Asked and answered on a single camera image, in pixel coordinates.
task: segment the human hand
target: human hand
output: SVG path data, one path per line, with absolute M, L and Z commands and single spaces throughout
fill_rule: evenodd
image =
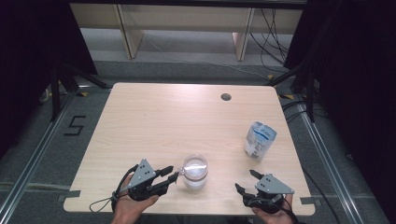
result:
M 132 176 L 129 175 L 125 178 L 122 187 L 128 185 L 131 181 Z M 160 197 L 154 195 L 146 199 L 145 201 L 137 202 L 134 201 L 128 194 L 119 198 L 116 208 L 114 210 L 114 218 L 112 224 L 133 224 L 140 217 L 140 214 L 148 207 L 155 204 Z
M 293 195 L 292 194 L 286 194 L 285 196 L 285 201 L 282 204 L 282 207 L 291 210 L 291 203 L 293 201 Z M 293 223 L 293 220 L 291 217 L 284 211 L 279 210 L 275 214 L 268 214 L 264 211 L 262 211 L 260 208 L 253 207 L 251 209 L 256 216 L 261 218 L 265 224 L 291 224 Z

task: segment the wooden table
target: wooden table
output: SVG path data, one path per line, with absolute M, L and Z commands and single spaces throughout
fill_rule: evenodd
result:
M 223 93 L 232 99 L 222 100 Z M 248 129 L 256 120 L 277 131 L 261 162 L 244 150 Z M 70 189 L 81 193 L 66 199 L 64 209 L 90 211 L 89 205 L 110 197 L 125 172 L 143 158 L 157 170 L 180 167 L 195 153 L 208 162 L 205 187 L 190 191 L 179 179 L 145 213 L 252 215 L 234 183 L 257 193 L 258 180 L 249 173 L 254 169 L 273 174 L 295 190 L 296 215 L 314 214 L 313 204 L 300 201 L 311 195 L 274 88 L 152 83 L 114 86 Z M 110 212 L 110 206 L 103 211 Z

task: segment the metal track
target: metal track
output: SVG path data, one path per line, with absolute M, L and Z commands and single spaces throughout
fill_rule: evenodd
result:
M 295 99 L 297 101 L 303 100 L 300 95 L 295 95 Z M 305 111 L 304 105 L 298 105 L 299 111 Z M 332 185 L 334 186 L 335 192 L 337 193 L 341 205 L 343 205 L 346 216 L 349 218 L 350 223 L 364 223 L 361 214 L 358 210 L 358 207 L 355 204 L 355 200 L 352 198 L 347 185 L 345 184 L 343 178 L 335 166 L 332 155 L 329 153 L 329 150 L 326 148 L 315 123 L 311 122 L 309 117 L 303 113 L 303 121 L 305 123 L 306 129 L 314 141 L 315 147 L 317 148 L 318 154 L 324 164 L 324 167 L 329 175 L 330 180 L 332 181 Z
M 64 111 L 69 106 L 73 97 L 74 92 L 69 92 L 65 96 L 64 102 L 62 104 L 63 110 L 58 115 L 58 117 L 49 124 L 49 127 L 47 128 L 44 136 L 41 138 L 40 142 L 35 148 L 35 152 L 33 153 L 30 160 L 27 162 L 17 182 L 15 182 L 8 196 L 3 200 L 0 207 L 0 223 L 6 224 L 11 218 L 11 215 L 17 207 L 29 181 L 32 179 L 32 176 L 35 174 L 39 163 L 44 157 L 53 136 L 56 134 L 56 131 L 64 118 Z

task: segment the floor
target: floor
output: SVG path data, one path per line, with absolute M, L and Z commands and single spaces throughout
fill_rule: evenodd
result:
M 238 62 L 231 34 L 146 31 L 136 58 L 128 60 L 119 31 L 82 29 L 81 32 L 100 79 L 109 84 L 152 81 L 262 85 L 270 75 L 279 76 L 287 71 L 268 54 L 261 57 L 262 51 L 252 38 L 244 61 Z M 255 37 L 262 41 L 260 34 Z M 278 36 L 285 48 L 291 39 L 291 35 Z M 268 49 L 282 61 L 278 49 Z M 282 105 L 303 97 L 288 98 L 291 82 L 292 78 L 276 86 L 278 94 L 285 97 L 280 99 Z M 56 122 L 50 121 L 50 100 L 44 102 L 21 131 L 17 144 L 0 161 L 1 214 L 6 214 L 2 223 L 110 222 L 111 214 L 70 214 L 62 207 L 109 95 L 109 90 L 96 88 L 84 80 L 78 79 L 78 84 L 88 97 L 63 91 L 65 110 Z M 285 117 L 306 170 L 305 178 L 317 212 L 299 219 L 307 223 L 334 223 L 337 218 L 339 223 L 389 223 L 359 169 L 346 157 L 347 149 L 326 118 L 325 108 L 315 104 L 315 123 L 309 122 L 302 111 L 304 105 L 294 105 L 285 109 Z M 79 115 L 85 116 L 81 120 L 83 132 L 78 137 L 65 137 L 65 133 L 75 131 L 69 125 Z M 12 200 L 15 203 L 4 207 Z M 249 219 L 260 223 L 254 216 Z

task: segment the glass cup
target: glass cup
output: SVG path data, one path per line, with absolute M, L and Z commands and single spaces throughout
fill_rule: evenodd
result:
M 198 190 L 204 187 L 207 182 L 207 161 L 204 156 L 194 154 L 184 160 L 183 167 L 180 168 L 183 181 L 187 188 Z

